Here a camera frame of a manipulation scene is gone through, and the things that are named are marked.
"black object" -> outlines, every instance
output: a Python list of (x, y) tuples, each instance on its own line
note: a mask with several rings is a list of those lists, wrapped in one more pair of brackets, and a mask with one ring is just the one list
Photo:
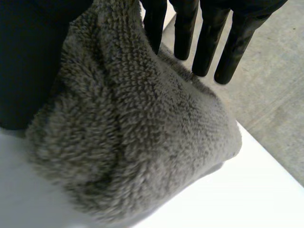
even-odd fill
[(170, 0), (176, 11), (174, 55), (180, 60), (189, 57), (199, 0)]
[[(165, 0), (141, 1), (147, 10), (144, 21), (147, 36), (157, 53), (162, 37), (160, 28), (163, 27), (164, 10), (156, 5), (164, 5)], [(226, 84), (231, 80), (254, 31), (287, 0), (170, 0), (177, 13), (174, 55), (180, 60), (189, 57), (199, 2), (203, 25), (192, 65), (193, 73), (198, 76), (208, 73), (229, 11), (234, 12), (232, 29), (215, 73), (215, 81)]]
[(93, 0), (0, 0), (0, 126), (25, 129), (48, 98), (68, 23)]
[(203, 5), (203, 3), (203, 1), (200, 2), (203, 24), (192, 65), (193, 73), (198, 76), (207, 75), (230, 12), (230, 9), (211, 7), (210, 5)]
[(153, 51), (158, 54), (167, 12), (167, 0), (141, 0), (146, 10), (143, 24)]
[(232, 28), (214, 74), (217, 83), (225, 85), (232, 79), (255, 30), (269, 17), (270, 15), (248, 18), (237, 13), (233, 14)]

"gray towel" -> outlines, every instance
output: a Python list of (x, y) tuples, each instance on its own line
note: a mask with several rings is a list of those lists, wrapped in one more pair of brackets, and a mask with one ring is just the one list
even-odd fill
[(148, 213), (240, 150), (235, 119), (170, 56), (153, 53), (137, 0), (96, 0), (27, 131), (41, 174), (103, 224)]

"towel fabric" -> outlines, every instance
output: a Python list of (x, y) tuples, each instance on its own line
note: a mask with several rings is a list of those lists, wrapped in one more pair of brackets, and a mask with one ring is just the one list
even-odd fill
[(103, 224), (159, 207), (240, 150), (235, 119), (170, 56), (153, 53), (137, 0), (96, 0), (27, 131), (41, 174)]

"white surface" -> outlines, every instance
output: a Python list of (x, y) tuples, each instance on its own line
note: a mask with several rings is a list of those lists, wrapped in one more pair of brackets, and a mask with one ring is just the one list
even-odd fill
[[(303, 228), (304, 189), (243, 128), (240, 154), (135, 228)], [(98, 228), (26, 163), (27, 143), (0, 129), (0, 228)]]

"gray floor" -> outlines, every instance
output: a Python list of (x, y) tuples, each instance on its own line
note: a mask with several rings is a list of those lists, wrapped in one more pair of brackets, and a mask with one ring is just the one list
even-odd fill
[[(235, 113), (237, 120), (304, 186), (304, 1), (289, 0), (259, 28), (232, 81), (213, 82), (231, 28), (230, 14), (209, 74), (202, 79)], [(190, 57), (191, 69), (202, 25), (198, 13)], [(163, 34), (174, 45), (174, 19)]]

